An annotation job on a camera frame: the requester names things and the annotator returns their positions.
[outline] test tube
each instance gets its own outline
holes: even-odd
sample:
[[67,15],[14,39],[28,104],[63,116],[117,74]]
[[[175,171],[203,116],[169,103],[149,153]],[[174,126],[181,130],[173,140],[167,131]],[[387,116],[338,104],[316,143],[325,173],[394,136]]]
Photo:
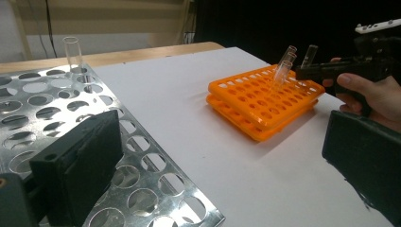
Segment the test tube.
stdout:
[[290,62],[294,62],[296,55],[295,52],[297,52],[297,47],[290,45],[286,52],[284,53],[283,57],[281,58],[281,60],[277,63],[277,67],[278,65],[280,65],[283,61],[290,61]]
[[73,73],[83,73],[83,61],[78,38],[65,37],[62,41],[64,42],[65,55],[70,65],[70,71]]
[[273,83],[270,90],[281,91],[283,84],[286,82],[289,70],[291,70],[292,62],[282,61],[281,64],[277,65],[276,72],[274,74]]
[[301,68],[312,64],[313,59],[315,58],[316,52],[318,51],[318,46],[311,44],[306,51],[306,55],[304,57],[304,61],[301,64]]

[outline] orange test tube rack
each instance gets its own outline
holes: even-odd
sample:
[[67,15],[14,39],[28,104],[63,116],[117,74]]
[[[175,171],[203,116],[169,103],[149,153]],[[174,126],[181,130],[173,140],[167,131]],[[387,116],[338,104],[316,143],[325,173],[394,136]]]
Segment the orange test tube rack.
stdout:
[[301,114],[313,109],[324,88],[298,81],[289,71],[285,83],[273,87],[276,65],[209,83],[206,101],[256,141],[265,141]]

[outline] perforated metal rack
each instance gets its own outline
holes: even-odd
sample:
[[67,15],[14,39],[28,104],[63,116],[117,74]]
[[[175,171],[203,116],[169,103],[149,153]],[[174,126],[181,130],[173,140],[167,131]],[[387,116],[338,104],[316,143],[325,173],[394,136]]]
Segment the perforated metal rack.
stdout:
[[[124,157],[84,226],[219,226],[225,217],[87,64],[0,75],[0,172],[28,161],[85,118],[118,110]],[[42,226],[48,226],[46,219]]]

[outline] white surface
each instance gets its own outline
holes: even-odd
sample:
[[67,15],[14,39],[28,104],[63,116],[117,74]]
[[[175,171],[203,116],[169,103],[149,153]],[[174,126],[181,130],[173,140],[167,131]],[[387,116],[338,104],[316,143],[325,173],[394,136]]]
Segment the white surface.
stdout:
[[209,82],[263,66],[227,48],[95,70],[222,212],[223,226],[391,226],[322,157],[337,99],[321,96],[313,112],[262,143],[206,103]]

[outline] human hand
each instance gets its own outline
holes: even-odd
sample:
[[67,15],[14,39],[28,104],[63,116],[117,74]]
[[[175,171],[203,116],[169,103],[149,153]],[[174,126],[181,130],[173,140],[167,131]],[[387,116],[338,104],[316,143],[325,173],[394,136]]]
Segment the human hand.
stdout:
[[[372,82],[361,76],[344,73],[337,78],[339,86],[365,96],[372,108],[369,118],[395,131],[401,132],[401,86],[393,77]],[[326,79],[323,86],[332,86],[333,80]],[[362,104],[350,94],[336,94],[345,104],[343,112],[361,115]]]

